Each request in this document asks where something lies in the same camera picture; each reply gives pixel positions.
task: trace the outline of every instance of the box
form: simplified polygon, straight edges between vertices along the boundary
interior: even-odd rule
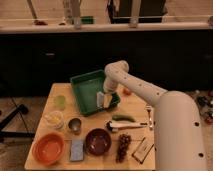
[[[78,108],[82,115],[89,116],[104,110],[104,108],[97,107],[96,95],[99,91],[103,92],[105,77],[103,70],[97,70],[70,78]],[[116,107],[119,102],[120,97],[117,93],[113,93],[109,108]]]

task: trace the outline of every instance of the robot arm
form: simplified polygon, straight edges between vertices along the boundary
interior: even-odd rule
[[[118,83],[155,107],[154,139],[157,171],[207,171],[198,108],[182,92],[167,91],[127,72],[126,61],[105,67],[104,91],[112,93]]]

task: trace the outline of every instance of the orange bowl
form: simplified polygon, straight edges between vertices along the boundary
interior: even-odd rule
[[[62,157],[64,146],[64,139],[60,134],[49,133],[34,144],[32,153],[39,163],[51,165]]]

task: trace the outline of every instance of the dark wall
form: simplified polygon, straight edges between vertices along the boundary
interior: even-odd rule
[[[127,60],[130,73],[167,89],[213,88],[213,31],[0,35],[0,82],[14,96]]]

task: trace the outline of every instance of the cucumber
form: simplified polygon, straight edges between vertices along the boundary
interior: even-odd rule
[[[114,115],[112,115],[112,120],[135,122],[135,119],[132,116],[122,115],[122,114],[114,114]]]

